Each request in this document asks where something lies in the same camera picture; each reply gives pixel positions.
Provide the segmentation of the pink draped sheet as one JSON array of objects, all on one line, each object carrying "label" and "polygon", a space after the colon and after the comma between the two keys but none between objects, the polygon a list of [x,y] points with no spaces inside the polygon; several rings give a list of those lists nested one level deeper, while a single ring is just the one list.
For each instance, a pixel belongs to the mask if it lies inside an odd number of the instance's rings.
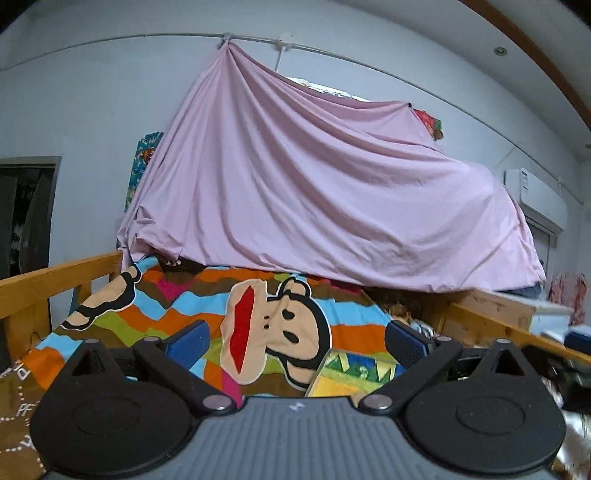
[{"label": "pink draped sheet", "polygon": [[426,292],[542,283],[521,208],[410,105],[324,94],[229,42],[163,135],[117,234],[158,253]]}]

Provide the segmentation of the wooden bed frame rail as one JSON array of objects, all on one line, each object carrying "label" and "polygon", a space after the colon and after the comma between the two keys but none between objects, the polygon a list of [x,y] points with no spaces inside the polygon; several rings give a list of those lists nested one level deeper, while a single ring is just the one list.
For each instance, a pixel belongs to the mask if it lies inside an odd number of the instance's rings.
[{"label": "wooden bed frame rail", "polygon": [[[3,279],[1,331],[7,361],[18,360],[51,332],[50,298],[71,290],[78,300],[84,301],[92,294],[94,280],[116,278],[120,263],[121,254],[112,252]],[[405,292],[403,299],[418,303],[421,318],[436,332],[448,332],[467,344],[487,345],[493,338],[507,337],[519,347],[534,345],[566,359],[590,363],[588,355],[528,331],[535,314],[568,313],[567,307],[544,307],[540,302],[481,290],[449,294]]]}]

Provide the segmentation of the red floral wall decoration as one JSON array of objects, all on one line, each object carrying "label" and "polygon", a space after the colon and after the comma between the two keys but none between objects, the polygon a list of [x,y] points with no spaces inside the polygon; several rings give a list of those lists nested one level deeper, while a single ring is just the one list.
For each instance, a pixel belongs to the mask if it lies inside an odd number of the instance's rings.
[{"label": "red floral wall decoration", "polygon": [[413,109],[413,111],[422,121],[423,125],[426,127],[426,129],[435,141],[439,141],[444,138],[442,121],[440,119],[431,116],[425,110]]}]

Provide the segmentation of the white cabinet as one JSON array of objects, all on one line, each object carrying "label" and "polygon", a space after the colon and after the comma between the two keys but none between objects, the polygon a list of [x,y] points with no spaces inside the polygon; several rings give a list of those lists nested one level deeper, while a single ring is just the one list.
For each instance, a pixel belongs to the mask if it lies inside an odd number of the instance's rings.
[{"label": "white cabinet", "polygon": [[568,306],[535,300],[529,331],[534,334],[553,329],[564,329],[570,324],[574,309]]}]

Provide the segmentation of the colourful open snack box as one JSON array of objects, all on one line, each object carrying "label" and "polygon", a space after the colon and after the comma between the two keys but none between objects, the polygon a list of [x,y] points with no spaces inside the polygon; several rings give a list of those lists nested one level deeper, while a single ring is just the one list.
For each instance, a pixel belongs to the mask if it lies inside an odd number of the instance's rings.
[{"label": "colourful open snack box", "polygon": [[353,353],[331,349],[322,359],[311,384],[305,393],[307,397],[348,396],[358,403],[406,371],[394,358]]}]

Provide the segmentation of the white wall air conditioner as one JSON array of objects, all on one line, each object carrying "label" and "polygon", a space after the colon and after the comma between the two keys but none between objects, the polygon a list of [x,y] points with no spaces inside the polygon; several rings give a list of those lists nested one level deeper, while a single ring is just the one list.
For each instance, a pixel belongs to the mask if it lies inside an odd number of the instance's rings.
[{"label": "white wall air conditioner", "polygon": [[564,232],[568,207],[550,186],[526,169],[505,171],[504,184],[524,215],[552,235]]}]

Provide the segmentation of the monkey print colourful blanket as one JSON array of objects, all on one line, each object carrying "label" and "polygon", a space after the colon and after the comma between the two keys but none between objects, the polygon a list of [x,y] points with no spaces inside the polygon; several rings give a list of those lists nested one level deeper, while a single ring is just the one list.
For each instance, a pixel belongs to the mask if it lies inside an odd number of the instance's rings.
[{"label": "monkey print colourful blanket", "polygon": [[385,345],[390,318],[360,286],[294,272],[168,267],[148,257],[2,373],[2,477],[43,475],[30,418],[84,340],[126,348],[146,337],[166,339],[197,319],[209,326],[211,344],[188,370],[236,402],[301,397],[331,349],[392,357]]}]

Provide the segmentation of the teal patterned wall hanging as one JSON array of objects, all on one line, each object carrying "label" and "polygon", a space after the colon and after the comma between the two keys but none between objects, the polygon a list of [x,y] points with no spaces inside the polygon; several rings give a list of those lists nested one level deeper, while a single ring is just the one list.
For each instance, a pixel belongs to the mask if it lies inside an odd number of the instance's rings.
[{"label": "teal patterned wall hanging", "polygon": [[147,168],[150,159],[162,137],[163,133],[161,131],[157,131],[146,134],[138,141],[135,156],[132,161],[124,211],[127,211],[129,208],[135,196],[135,192],[141,177],[143,176],[145,169]]}]

